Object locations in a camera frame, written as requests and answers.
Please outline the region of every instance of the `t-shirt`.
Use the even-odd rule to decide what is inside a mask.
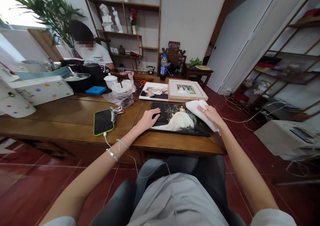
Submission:
[[[76,221],[64,216],[45,224],[56,225],[76,226]],[[128,224],[142,225],[228,226],[228,223],[197,178],[176,173],[159,178],[146,189]],[[289,214],[277,209],[260,210],[251,222],[251,226],[271,225],[296,226],[296,223]]]
[[[84,47],[84,45],[76,45],[76,50],[84,59],[84,63],[88,63],[88,61],[96,62],[102,65],[113,63],[108,50],[98,43],[95,44],[95,47],[92,51],[90,51],[87,47]]]

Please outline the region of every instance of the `white door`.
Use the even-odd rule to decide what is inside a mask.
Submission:
[[[207,66],[213,70],[207,86],[218,92],[273,0],[246,0],[226,16]]]

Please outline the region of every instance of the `red tile floor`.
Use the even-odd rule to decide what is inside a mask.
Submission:
[[[229,108],[223,96],[205,89],[208,103],[217,108],[225,118],[234,121],[248,119],[238,110]],[[252,131],[242,123],[227,121],[240,146],[252,160],[268,184],[279,208],[293,216],[298,226],[319,225],[317,209],[320,208],[319,188],[312,185],[278,186],[278,179],[298,180],[285,171],[288,162],[273,156]],[[252,130],[258,128],[254,122],[246,123]],[[59,161],[26,145],[14,143],[8,149],[16,154],[0,155],[0,225],[37,226],[55,199],[77,177],[90,162],[83,160]],[[229,207],[238,212],[247,225],[253,212],[239,181],[234,174],[228,156],[226,162],[226,186]],[[96,187],[87,199],[78,225],[88,225],[97,212],[108,202],[117,187],[125,179],[135,179],[132,165],[117,164],[109,175]]]

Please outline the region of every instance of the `small plant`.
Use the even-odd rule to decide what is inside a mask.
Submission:
[[[197,57],[196,60],[193,60],[193,58],[191,58],[190,60],[190,66],[191,67],[194,67],[194,66],[197,66],[197,65],[202,65],[202,61],[200,61],[200,59]]]
[[[134,9],[131,9],[131,15],[129,17],[129,22],[132,26],[135,26],[137,24],[137,15],[138,15],[138,10],[134,11]]]

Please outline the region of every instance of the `scissors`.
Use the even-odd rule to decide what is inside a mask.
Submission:
[[[140,89],[140,88],[142,88],[142,86],[143,86],[143,85],[145,85],[145,84],[146,84],[146,82],[149,82],[149,81],[142,80],[142,81],[140,82],[141,86],[139,87],[139,89]]]

